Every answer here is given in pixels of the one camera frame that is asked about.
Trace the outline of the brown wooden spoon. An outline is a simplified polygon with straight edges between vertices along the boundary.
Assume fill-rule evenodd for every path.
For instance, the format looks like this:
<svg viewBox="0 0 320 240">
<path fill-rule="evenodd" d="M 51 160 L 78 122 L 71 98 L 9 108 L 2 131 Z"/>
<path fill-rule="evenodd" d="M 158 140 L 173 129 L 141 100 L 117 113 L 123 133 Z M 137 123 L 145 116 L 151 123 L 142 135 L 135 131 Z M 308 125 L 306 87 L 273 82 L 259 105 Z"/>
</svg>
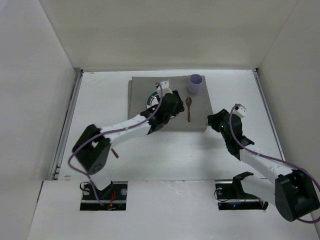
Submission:
<svg viewBox="0 0 320 240">
<path fill-rule="evenodd" d="M 185 100 L 186 106 L 187 106 L 187 121 L 190 122 L 191 121 L 191 105 L 192 105 L 192 98 L 191 97 L 187 97 Z"/>
</svg>

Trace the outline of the white plate green red rim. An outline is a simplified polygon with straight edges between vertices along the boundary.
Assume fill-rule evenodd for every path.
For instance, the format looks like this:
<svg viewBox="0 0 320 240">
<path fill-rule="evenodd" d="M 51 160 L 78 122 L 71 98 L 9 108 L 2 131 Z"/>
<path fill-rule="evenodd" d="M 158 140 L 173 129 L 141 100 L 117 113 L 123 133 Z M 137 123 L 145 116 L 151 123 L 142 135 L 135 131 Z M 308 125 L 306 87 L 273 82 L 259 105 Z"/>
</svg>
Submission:
<svg viewBox="0 0 320 240">
<path fill-rule="evenodd" d="M 149 109 L 152 106 L 158 105 L 159 104 L 158 98 L 159 98 L 159 95 L 157 91 L 154 91 L 153 93 L 151 93 L 146 100 L 146 108 Z"/>
</svg>

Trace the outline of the grey cloth placemat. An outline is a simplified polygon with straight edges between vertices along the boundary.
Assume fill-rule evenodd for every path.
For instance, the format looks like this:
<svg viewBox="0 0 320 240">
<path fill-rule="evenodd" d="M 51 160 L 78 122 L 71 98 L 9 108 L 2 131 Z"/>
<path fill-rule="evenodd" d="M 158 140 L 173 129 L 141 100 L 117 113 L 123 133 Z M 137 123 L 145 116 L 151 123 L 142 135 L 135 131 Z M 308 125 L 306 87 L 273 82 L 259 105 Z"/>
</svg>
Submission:
<svg viewBox="0 0 320 240">
<path fill-rule="evenodd" d="M 168 81 L 171 90 L 177 90 L 183 103 L 188 97 L 191 98 L 190 121 L 188 121 L 188 107 L 185 105 L 184 112 L 172 118 L 161 131 L 162 132 L 205 132 L 208 125 L 207 116 L 213 114 L 211 101 L 207 89 L 206 80 L 202 81 L 200 91 L 192 95 L 188 91 L 189 77 L 183 76 L 133 76 L 128 81 L 128 110 L 127 118 L 131 119 L 147 109 L 150 95 L 156 91 L 155 84 Z"/>
</svg>

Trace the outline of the purple cup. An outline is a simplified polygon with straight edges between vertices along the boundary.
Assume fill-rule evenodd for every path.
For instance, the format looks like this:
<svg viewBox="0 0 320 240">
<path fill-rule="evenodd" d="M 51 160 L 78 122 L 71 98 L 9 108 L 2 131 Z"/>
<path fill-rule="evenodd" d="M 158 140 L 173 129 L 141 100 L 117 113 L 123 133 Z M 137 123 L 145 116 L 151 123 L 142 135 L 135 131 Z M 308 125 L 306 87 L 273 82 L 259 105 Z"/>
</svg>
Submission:
<svg viewBox="0 0 320 240">
<path fill-rule="evenodd" d="M 189 93 L 192 95 L 197 95 L 201 90 L 203 81 L 204 79 L 201 75 L 191 74 L 188 77 L 188 86 L 187 86 Z"/>
</svg>

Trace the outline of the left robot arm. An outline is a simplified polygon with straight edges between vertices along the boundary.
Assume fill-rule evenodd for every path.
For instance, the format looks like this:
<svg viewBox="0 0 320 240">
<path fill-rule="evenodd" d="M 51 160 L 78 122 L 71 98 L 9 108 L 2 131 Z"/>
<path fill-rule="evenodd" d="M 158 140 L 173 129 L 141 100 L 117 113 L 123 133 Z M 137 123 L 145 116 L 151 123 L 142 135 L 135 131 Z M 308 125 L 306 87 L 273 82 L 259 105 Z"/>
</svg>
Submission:
<svg viewBox="0 0 320 240">
<path fill-rule="evenodd" d="M 144 110 L 135 117 L 105 128 L 91 124 L 87 126 L 72 148 L 71 158 L 75 157 L 83 170 L 68 165 L 75 171 L 84 174 L 94 186 L 95 191 L 107 187 L 104 167 L 109 152 L 115 146 L 130 139 L 150 135 L 161 130 L 171 118 L 185 110 L 178 91 L 163 93 L 159 103 Z"/>
</svg>

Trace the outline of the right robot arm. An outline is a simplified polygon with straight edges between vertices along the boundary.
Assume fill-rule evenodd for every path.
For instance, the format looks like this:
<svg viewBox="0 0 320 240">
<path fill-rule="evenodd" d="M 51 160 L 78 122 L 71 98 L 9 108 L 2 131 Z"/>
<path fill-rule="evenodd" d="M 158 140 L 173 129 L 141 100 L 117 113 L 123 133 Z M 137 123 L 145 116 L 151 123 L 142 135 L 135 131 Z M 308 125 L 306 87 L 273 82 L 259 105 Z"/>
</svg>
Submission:
<svg viewBox="0 0 320 240">
<path fill-rule="evenodd" d="M 293 163 L 263 154 L 242 131 L 246 109 L 236 104 L 230 112 L 222 109 L 207 117 L 208 125 L 221 133 L 228 152 L 264 176 L 244 172 L 232 179 L 237 198 L 253 195 L 274 205 L 287 221 L 302 217 L 320 208 L 319 183 L 305 169 Z"/>
</svg>

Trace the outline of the brown wooden fork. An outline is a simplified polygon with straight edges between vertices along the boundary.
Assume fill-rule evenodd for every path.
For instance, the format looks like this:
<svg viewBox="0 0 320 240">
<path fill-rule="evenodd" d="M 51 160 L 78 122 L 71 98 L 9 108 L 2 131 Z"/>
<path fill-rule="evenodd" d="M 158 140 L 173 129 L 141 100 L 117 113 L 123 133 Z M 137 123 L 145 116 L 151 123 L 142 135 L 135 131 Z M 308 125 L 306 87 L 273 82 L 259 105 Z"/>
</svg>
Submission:
<svg viewBox="0 0 320 240">
<path fill-rule="evenodd" d="M 119 155 L 117 154 L 117 152 L 112 148 L 111 149 L 113 155 L 118 159 L 119 158 Z"/>
</svg>

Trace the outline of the right aluminium table rail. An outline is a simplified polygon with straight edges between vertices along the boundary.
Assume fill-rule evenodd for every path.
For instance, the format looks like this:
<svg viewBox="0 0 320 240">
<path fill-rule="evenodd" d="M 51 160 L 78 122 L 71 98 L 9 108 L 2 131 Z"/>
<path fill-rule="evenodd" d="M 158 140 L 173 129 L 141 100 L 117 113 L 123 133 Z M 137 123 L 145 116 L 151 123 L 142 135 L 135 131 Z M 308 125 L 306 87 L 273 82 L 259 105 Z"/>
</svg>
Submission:
<svg viewBox="0 0 320 240">
<path fill-rule="evenodd" d="M 254 68 L 252 70 L 252 72 L 253 72 L 253 75 L 254 75 L 254 78 L 255 78 L 255 81 L 256 81 L 260 96 L 262 98 L 262 102 L 263 102 L 263 105 L 264 105 L 264 108 L 265 108 L 265 111 L 266 111 L 266 114 L 267 114 L 267 117 L 268 117 L 268 121 L 270 123 L 271 129 L 272 129 L 272 132 L 273 132 L 273 136 L 274 136 L 275 141 L 276 141 L 276 145 L 277 145 L 278 151 L 280 153 L 280 157 L 281 157 L 282 160 L 284 160 L 285 158 L 284 158 L 283 149 L 282 149 L 282 146 L 281 146 L 281 143 L 280 143 L 280 140 L 279 140 L 275 125 L 274 125 L 274 121 L 273 121 L 273 118 L 272 118 L 272 115 L 271 115 L 271 112 L 270 112 L 270 109 L 269 109 L 269 106 L 268 106 L 268 103 L 267 103 L 267 99 L 266 99 L 265 93 L 264 93 L 263 88 L 262 88 L 262 84 L 261 84 L 260 78 L 259 78 L 259 69 L 258 68 Z"/>
</svg>

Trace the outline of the aluminium table rail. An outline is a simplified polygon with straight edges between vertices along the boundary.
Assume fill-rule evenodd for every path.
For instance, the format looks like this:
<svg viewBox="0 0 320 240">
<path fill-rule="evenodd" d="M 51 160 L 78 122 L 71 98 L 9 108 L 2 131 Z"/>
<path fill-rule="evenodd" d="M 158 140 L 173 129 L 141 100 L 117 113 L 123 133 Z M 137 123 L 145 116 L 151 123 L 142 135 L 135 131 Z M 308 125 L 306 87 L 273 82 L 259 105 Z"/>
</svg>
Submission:
<svg viewBox="0 0 320 240">
<path fill-rule="evenodd" d="M 270 123 L 271 129 L 272 129 L 272 132 L 273 132 L 273 136 L 274 136 L 275 141 L 276 141 L 276 145 L 277 145 L 278 151 L 280 153 L 280 157 L 281 157 L 282 160 L 284 160 L 285 158 L 284 158 L 283 149 L 282 149 L 282 146 L 281 146 L 281 143 L 280 143 L 280 140 L 279 140 L 275 125 L 274 125 L 274 121 L 273 121 L 273 118 L 272 118 L 272 115 L 271 115 L 271 112 L 270 112 L 270 109 L 269 109 L 269 106 L 268 106 L 268 103 L 267 103 L 267 99 L 266 99 L 265 93 L 264 93 L 263 88 L 262 88 L 262 84 L 261 84 L 260 78 L 259 78 L 259 69 L 258 68 L 254 68 L 252 70 L 252 72 L 253 72 L 253 75 L 254 75 L 254 78 L 255 78 L 255 81 L 256 81 L 260 96 L 262 98 L 262 102 L 263 102 L 263 105 L 264 105 L 264 108 L 265 108 L 265 111 L 266 111 L 266 114 L 267 114 L 267 117 L 268 117 L 268 121 Z"/>
<path fill-rule="evenodd" d="M 73 81 L 73 86 L 70 93 L 69 102 L 67 105 L 64 122 L 62 125 L 61 134 L 60 134 L 58 145 L 54 152 L 50 169 L 48 172 L 48 176 L 47 176 L 47 180 L 49 181 L 57 179 L 56 177 L 56 175 L 58 174 L 57 172 L 61 168 L 61 164 L 63 161 L 63 156 L 64 156 L 66 144 L 67 144 L 67 139 L 68 139 L 71 123 L 72 123 L 72 118 L 74 115 L 76 102 L 77 102 L 77 98 L 78 98 L 78 94 L 79 94 L 79 90 L 82 82 L 83 70 L 81 68 L 76 67 L 74 68 L 74 71 L 75 71 L 75 78 Z"/>
</svg>

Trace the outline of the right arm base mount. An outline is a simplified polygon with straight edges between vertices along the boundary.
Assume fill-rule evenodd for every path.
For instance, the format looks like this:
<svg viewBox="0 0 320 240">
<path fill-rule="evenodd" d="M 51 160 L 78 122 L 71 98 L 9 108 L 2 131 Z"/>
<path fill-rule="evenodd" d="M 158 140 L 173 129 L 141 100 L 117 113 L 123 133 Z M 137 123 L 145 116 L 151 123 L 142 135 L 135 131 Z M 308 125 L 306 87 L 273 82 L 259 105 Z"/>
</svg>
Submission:
<svg viewBox="0 0 320 240">
<path fill-rule="evenodd" d="M 261 198 L 246 193 L 243 190 L 242 181 L 252 172 L 246 171 L 232 178 L 232 180 L 218 180 L 215 182 L 214 197 L 220 211 L 261 210 L 265 211 L 269 203 Z"/>
</svg>

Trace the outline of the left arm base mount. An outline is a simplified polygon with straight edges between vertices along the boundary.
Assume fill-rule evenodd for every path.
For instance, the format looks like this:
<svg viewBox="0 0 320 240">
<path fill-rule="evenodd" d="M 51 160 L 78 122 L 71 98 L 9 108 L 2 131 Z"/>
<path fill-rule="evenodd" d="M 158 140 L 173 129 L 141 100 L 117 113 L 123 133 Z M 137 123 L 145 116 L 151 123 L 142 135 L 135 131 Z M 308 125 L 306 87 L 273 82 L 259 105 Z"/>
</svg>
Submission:
<svg viewBox="0 0 320 240">
<path fill-rule="evenodd" d="M 127 207 L 128 182 L 111 181 L 103 190 L 96 190 L 98 199 L 89 182 L 81 182 L 80 211 L 125 211 Z"/>
</svg>

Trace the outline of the left aluminium table rail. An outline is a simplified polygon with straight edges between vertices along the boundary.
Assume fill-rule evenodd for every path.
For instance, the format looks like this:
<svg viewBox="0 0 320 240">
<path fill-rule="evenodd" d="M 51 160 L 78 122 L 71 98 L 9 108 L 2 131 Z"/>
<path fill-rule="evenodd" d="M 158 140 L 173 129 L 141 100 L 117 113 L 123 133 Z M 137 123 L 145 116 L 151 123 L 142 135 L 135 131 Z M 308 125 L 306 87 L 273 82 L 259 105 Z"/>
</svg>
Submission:
<svg viewBox="0 0 320 240">
<path fill-rule="evenodd" d="M 73 86 L 70 93 L 69 102 L 67 105 L 64 122 L 62 125 L 61 134 L 60 134 L 58 145 L 54 152 L 50 169 L 48 172 L 48 176 L 47 176 L 47 180 L 49 181 L 57 179 L 56 177 L 56 175 L 58 174 L 57 172 L 61 168 L 61 164 L 63 161 L 63 156 L 64 156 L 66 144 L 67 144 L 67 139 L 68 139 L 71 123 L 72 123 L 72 118 L 74 115 L 76 102 L 77 102 L 77 98 L 78 98 L 78 94 L 79 94 L 79 90 L 82 82 L 83 70 L 81 68 L 76 67 L 74 68 L 74 71 L 75 71 L 75 78 L 73 81 Z"/>
</svg>

